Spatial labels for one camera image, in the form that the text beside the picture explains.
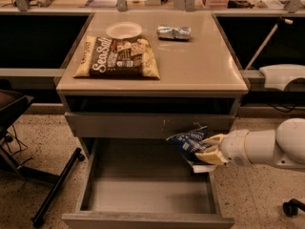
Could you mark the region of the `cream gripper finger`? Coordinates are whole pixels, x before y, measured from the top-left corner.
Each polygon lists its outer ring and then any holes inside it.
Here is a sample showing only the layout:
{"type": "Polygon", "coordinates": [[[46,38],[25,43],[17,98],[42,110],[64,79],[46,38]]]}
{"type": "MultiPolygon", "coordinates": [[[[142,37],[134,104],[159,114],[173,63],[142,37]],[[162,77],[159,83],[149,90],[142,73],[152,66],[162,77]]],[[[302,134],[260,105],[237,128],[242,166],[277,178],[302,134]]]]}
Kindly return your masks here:
{"type": "Polygon", "coordinates": [[[218,149],[208,153],[196,153],[195,155],[199,160],[212,165],[225,165],[228,163],[228,159],[218,149]]]}
{"type": "Polygon", "coordinates": [[[225,137],[226,136],[223,134],[213,135],[209,138],[204,139],[203,143],[210,146],[215,146],[215,145],[220,146],[225,137]]]}

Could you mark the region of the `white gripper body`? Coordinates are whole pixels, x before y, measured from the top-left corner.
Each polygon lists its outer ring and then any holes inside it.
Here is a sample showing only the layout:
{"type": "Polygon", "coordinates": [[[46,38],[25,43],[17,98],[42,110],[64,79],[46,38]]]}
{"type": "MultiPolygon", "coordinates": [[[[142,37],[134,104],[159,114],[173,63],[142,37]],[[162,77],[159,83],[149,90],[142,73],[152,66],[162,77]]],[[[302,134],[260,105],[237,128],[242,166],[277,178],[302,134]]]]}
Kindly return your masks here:
{"type": "Polygon", "coordinates": [[[249,130],[234,130],[223,138],[220,149],[230,164],[240,167],[252,165],[245,149],[246,137],[249,132],[249,130]]]}

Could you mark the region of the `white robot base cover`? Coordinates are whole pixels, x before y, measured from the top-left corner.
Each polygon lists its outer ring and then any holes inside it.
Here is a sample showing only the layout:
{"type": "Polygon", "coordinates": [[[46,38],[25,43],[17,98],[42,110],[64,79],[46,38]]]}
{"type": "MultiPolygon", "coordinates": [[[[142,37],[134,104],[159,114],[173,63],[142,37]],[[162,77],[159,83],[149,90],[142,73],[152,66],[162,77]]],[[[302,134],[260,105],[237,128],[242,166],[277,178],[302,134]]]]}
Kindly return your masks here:
{"type": "Polygon", "coordinates": [[[284,91],[296,79],[305,79],[305,66],[296,64],[278,64],[261,67],[264,75],[264,87],[284,91]]]}

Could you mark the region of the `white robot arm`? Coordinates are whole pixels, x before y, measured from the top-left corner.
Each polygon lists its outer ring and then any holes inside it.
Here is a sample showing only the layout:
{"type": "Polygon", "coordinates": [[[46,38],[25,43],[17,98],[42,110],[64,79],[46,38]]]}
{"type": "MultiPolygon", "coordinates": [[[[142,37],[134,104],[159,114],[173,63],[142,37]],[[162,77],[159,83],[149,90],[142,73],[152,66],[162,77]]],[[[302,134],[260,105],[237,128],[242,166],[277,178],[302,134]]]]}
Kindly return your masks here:
{"type": "Polygon", "coordinates": [[[305,119],[291,118],[277,129],[234,130],[204,140],[208,148],[195,156],[212,165],[250,167],[265,164],[278,169],[305,168],[305,119]]]}

